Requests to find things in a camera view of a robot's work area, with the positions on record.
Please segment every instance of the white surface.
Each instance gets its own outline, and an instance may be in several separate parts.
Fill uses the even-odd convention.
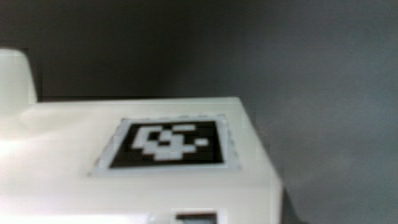
[[[29,83],[23,55],[0,52],[2,86],[11,73]],[[0,120],[2,217],[149,214],[167,220],[185,211],[217,211],[220,224],[279,223],[281,181],[236,98],[32,104],[23,97],[7,100],[27,95],[20,90],[2,89],[14,108]],[[242,169],[89,176],[121,119],[194,114],[226,115]]]

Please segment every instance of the white plastic object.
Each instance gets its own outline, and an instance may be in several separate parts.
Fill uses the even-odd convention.
[[[187,211],[212,211],[219,224],[279,223],[281,181],[238,98],[36,103],[27,57],[13,50],[0,50],[0,82],[0,220],[148,214],[171,222]],[[89,175],[123,119],[217,114],[240,169]]]

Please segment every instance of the white cylinder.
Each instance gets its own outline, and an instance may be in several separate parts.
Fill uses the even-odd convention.
[[[0,49],[0,117],[18,115],[36,102],[27,56],[18,50]]]

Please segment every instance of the dark background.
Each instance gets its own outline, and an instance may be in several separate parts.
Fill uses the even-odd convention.
[[[311,224],[398,222],[395,0],[2,0],[43,101],[240,96]]]

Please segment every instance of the gray wall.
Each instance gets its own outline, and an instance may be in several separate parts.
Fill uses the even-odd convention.
[[[240,96],[300,218],[395,224],[396,1],[4,2],[43,98]]]

